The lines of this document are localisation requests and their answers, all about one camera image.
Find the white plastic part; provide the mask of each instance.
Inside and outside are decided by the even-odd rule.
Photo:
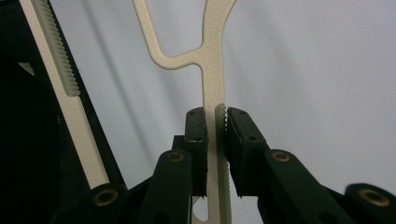
[[[84,107],[78,96],[69,97],[65,86],[61,81],[62,69],[56,66],[56,55],[50,50],[49,41],[44,35],[46,24],[40,23],[37,17],[35,4],[47,4],[46,0],[20,0],[23,12],[32,30],[35,42],[40,51],[41,58],[46,66],[49,79],[55,91],[66,120],[67,128],[72,136],[79,160],[87,177],[90,188],[108,183],[108,178],[100,157],[97,145],[94,141],[90,124],[87,120]]]
[[[205,223],[231,223],[231,206],[229,190],[223,190],[223,179],[228,181],[228,169],[218,169],[215,109],[225,101],[224,74],[222,57],[222,37],[225,22],[236,0],[206,0],[203,24],[203,42],[194,49],[175,57],[163,54],[155,32],[146,0],[133,0],[137,18],[148,46],[151,59],[165,69],[179,69],[196,64],[201,68],[203,81],[204,110],[209,134],[207,155],[207,202],[208,221]],[[192,217],[192,223],[203,223]]]

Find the screw hole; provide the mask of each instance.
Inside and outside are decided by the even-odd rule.
[[[93,203],[97,206],[107,206],[114,203],[119,197],[119,193],[114,189],[103,189],[93,196]]]
[[[184,159],[184,155],[179,152],[171,152],[167,156],[169,161],[182,161]]]
[[[272,158],[276,161],[289,161],[290,156],[284,152],[274,152]]]
[[[361,189],[361,190],[359,190],[359,195],[366,202],[372,203],[376,206],[386,207],[386,206],[390,205],[390,201],[387,197],[376,192],[373,189]]]

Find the black plastic part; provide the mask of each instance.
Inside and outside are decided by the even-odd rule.
[[[239,196],[258,196],[263,176],[257,155],[269,150],[262,133],[250,115],[240,109],[227,110],[226,157]]]
[[[164,152],[150,180],[137,223],[191,223],[191,193],[190,153]]]
[[[59,114],[51,92],[0,53],[0,222],[50,221],[60,193]]]
[[[129,190],[128,199],[120,214],[118,224],[135,224],[149,189],[151,177]]]
[[[346,210],[358,223],[396,223],[396,197],[369,184],[346,188]]]
[[[102,130],[99,119],[95,114],[89,95],[84,87],[82,78],[78,73],[78,68],[73,60],[71,51],[65,42],[62,29],[60,28],[55,15],[54,21],[58,25],[60,38],[64,43],[64,50],[68,56],[73,73],[75,74],[80,90],[79,98],[84,106],[84,111],[88,122],[90,123],[95,143],[98,146],[103,164],[106,168],[107,177],[111,183],[123,184],[124,181],[120,174],[119,167],[111,152],[106,136]],[[25,147],[19,144],[21,151],[18,151],[16,147],[8,147],[0,144],[2,145],[0,146],[0,153],[3,160],[6,160],[7,163],[13,163],[12,165],[14,166],[23,164],[23,166],[19,166],[18,169],[15,170],[20,174],[10,172],[8,169],[3,169],[3,167],[1,170],[10,174],[13,177],[13,181],[18,181],[18,184],[7,182],[7,186],[21,186],[23,192],[27,192],[26,186],[35,186],[34,188],[28,188],[33,192],[33,194],[25,197],[25,193],[23,193],[20,195],[23,197],[21,200],[11,197],[10,201],[12,204],[19,204],[20,202],[24,203],[22,203],[23,205],[15,207],[8,206],[8,208],[13,210],[13,212],[6,213],[9,215],[12,214],[12,217],[17,218],[15,221],[20,223],[23,221],[19,220],[25,220],[26,218],[28,218],[29,222],[32,223],[48,223],[51,217],[69,212],[75,208],[80,198],[83,195],[89,194],[91,189],[78,159],[78,154],[71,139],[69,130],[65,124],[59,103],[55,97],[47,69],[44,66],[35,43],[35,39],[19,1],[0,1],[0,55],[2,63],[7,64],[6,67],[8,67],[8,71],[10,71],[10,66],[16,66],[19,70],[22,70],[23,73],[25,73],[21,79],[14,71],[12,71],[12,73],[4,71],[3,65],[0,64],[0,82],[2,83],[2,85],[0,85],[0,95],[3,96],[0,97],[0,105],[2,106],[2,109],[0,110],[0,119],[5,118],[7,124],[13,127],[19,127],[26,131],[19,131],[15,135],[18,137],[18,142],[26,144]],[[28,74],[18,65],[18,63],[29,63],[32,66],[35,75],[31,76]],[[55,113],[58,116],[53,117],[53,109],[57,110]],[[31,124],[31,122],[35,124],[41,120],[41,118],[36,117],[36,112],[41,111],[40,113],[42,113],[46,110],[47,112],[40,115],[40,117],[42,116],[44,120],[51,119],[51,123],[54,124],[54,126],[56,125],[58,130],[42,132],[40,129],[44,127],[43,124],[39,124],[37,126]],[[10,136],[10,134],[0,135],[6,137],[7,141],[12,140],[12,136]],[[43,147],[35,148],[35,144],[24,141],[24,138],[30,137],[30,135],[35,135],[33,138],[35,144],[43,144]],[[44,145],[50,143],[47,139],[52,139],[55,135],[56,139],[54,140],[57,144],[55,146],[51,146],[49,151],[46,152],[45,155],[41,156],[40,153],[47,150]],[[15,161],[8,160],[7,157],[3,156],[7,154],[7,150],[11,150],[13,153],[18,152],[19,157],[14,157]],[[35,153],[35,156],[29,156],[29,154],[33,152]],[[29,167],[30,162],[38,163],[40,165],[30,165]],[[47,166],[47,168],[43,171],[35,170],[42,166]],[[48,199],[49,201],[41,202],[41,200],[44,199]],[[7,204],[7,198],[2,197],[2,200],[3,204]],[[25,213],[24,207],[30,207],[27,209],[27,213]]]
[[[287,223],[275,195],[267,185],[263,186],[261,196],[257,201],[262,222],[265,224]]]
[[[293,154],[264,152],[262,170],[287,223],[355,223]]]
[[[207,128],[202,107],[186,115],[185,135],[176,135],[172,149],[186,150],[192,157],[192,195],[206,196]]]
[[[51,224],[116,223],[128,197],[122,184],[104,184],[91,190],[78,206],[68,213],[53,217]]]

